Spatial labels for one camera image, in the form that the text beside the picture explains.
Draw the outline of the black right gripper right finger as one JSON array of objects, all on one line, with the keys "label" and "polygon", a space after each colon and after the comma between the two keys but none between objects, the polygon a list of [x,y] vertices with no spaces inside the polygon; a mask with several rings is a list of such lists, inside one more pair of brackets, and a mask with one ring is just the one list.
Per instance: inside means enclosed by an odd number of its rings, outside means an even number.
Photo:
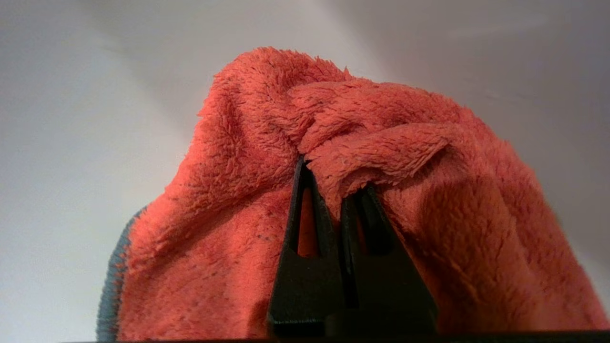
[{"label": "black right gripper right finger", "polygon": [[372,185],[341,208],[345,308],[328,334],[436,334],[437,306]]}]

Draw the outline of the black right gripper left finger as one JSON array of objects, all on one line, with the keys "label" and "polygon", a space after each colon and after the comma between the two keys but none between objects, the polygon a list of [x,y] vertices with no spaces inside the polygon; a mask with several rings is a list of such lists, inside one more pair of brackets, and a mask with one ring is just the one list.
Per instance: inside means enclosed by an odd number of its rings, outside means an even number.
[{"label": "black right gripper left finger", "polygon": [[[298,254],[305,191],[311,192],[313,228],[320,257]],[[298,159],[284,243],[266,315],[275,337],[323,337],[326,318],[345,305],[337,237],[326,202],[303,158]]]}]

